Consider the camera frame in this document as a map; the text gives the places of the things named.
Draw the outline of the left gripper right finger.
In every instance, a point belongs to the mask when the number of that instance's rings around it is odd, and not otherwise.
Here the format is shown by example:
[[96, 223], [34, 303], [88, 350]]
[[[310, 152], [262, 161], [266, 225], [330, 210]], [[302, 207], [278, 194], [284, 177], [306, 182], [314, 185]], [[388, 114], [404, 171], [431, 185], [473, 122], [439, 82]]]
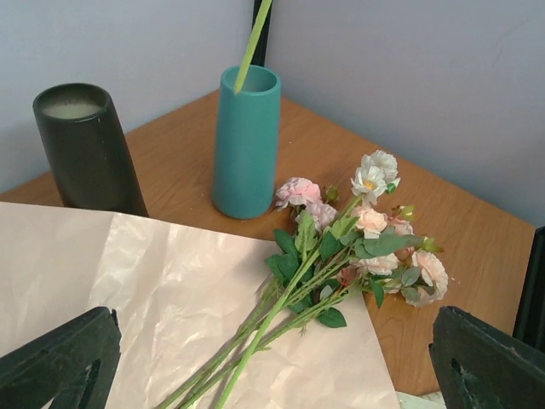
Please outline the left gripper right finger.
[[544, 407], [544, 353], [453, 306], [428, 346], [448, 408]]

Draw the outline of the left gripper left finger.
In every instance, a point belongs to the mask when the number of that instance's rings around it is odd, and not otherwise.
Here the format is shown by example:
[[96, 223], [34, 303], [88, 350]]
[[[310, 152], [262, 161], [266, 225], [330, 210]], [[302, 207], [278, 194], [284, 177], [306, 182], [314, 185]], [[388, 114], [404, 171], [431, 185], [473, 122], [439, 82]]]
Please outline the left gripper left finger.
[[104, 408], [120, 360], [117, 312], [95, 307], [1, 358], [2, 408]]

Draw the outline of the pink bouquet wrapping paper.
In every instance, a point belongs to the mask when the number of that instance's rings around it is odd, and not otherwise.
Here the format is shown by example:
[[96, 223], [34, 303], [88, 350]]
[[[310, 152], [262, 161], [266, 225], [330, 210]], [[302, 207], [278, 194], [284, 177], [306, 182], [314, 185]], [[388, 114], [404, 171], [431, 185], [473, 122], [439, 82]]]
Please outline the pink bouquet wrapping paper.
[[[116, 311], [121, 358], [110, 408], [153, 408], [234, 335], [269, 276], [272, 241], [111, 212], [1, 206], [1, 351], [79, 316]], [[396, 408], [359, 296], [347, 326], [317, 322], [254, 354], [230, 408]]]

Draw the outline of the artificial flower bunch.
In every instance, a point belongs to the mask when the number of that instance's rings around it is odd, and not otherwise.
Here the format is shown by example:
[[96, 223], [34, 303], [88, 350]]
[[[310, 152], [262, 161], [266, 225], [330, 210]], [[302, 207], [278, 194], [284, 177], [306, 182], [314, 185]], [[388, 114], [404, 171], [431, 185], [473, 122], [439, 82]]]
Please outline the artificial flower bunch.
[[188, 408], [220, 381], [225, 404], [250, 358], [286, 332], [313, 320], [329, 328], [347, 322], [339, 304], [355, 293], [369, 293], [377, 305], [400, 294], [420, 308], [441, 300], [449, 277], [433, 238], [412, 227], [412, 206], [376, 210], [377, 200], [399, 186], [397, 159], [377, 150], [365, 154], [351, 180], [352, 199], [334, 206], [334, 187], [321, 189], [302, 177], [290, 178], [276, 192], [276, 207], [290, 210], [293, 233], [274, 231], [278, 253], [266, 259], [271, 279], [255, 308], [233, 338], [209, 362], [163, 401], [165, 408]]

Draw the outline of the yellow artificial flower stem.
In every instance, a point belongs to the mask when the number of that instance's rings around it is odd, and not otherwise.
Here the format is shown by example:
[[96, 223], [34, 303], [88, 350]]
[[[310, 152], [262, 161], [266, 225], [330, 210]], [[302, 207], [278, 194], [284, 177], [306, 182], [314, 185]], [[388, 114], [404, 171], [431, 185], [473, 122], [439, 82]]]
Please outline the yellow artificial flower stem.
[[242, 59], [242, 62], [239, 66], [238, 75], [236, 77], [235, 84], [233, 86], [233, 92], [235, 95], [239, 94], [244, 86], [244, 81], [246, 79], [248, 70], [250, 69], [250, 64], [254, 57], [257, 45], [259, 43], [261, 32], [262, 32], [263, 26], [266, 23], [267, 16], [269, 14], [272, 2], [273, 2], [272, 0], [258, 1], [258, 9], [257, 9], [257, 13], [255, 15], [255, 19], [253, 22], [248, 45], [247, 45], [244, 57]]

